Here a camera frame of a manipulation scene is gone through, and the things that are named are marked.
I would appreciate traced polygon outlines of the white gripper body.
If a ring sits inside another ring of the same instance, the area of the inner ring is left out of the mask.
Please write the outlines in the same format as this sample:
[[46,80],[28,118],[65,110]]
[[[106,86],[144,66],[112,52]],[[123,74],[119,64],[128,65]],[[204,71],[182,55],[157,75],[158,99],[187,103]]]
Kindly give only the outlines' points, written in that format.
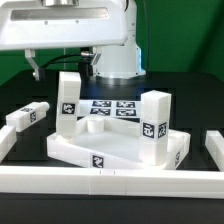
[[121,45],[127,40],[125,0],[0,0],[0,50]]

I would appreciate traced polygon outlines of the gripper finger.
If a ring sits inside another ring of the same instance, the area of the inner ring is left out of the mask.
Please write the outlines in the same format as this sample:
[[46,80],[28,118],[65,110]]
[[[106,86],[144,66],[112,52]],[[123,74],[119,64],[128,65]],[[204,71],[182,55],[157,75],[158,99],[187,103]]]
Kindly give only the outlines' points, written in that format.
[[35,62],[35,51],[33,49],[26,49],[25,50],[25,58],[28,61],[28,63],[31,65],[33,68],[33,76],[36,81],[40,80],[40,68]]
[[91,61],[91,65],[96,65],[102,55],[102,47],[97,46],[93,48],[93,58]]

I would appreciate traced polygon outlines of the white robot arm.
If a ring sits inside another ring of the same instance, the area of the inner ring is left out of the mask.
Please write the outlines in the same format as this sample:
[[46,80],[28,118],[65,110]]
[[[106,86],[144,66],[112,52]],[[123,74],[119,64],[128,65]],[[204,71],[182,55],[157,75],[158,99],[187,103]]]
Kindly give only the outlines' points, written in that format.
[[134,0],[0,0],[0,51],[23,50],[39,80],[37,49],[84,48],[97,78],[143,75]]

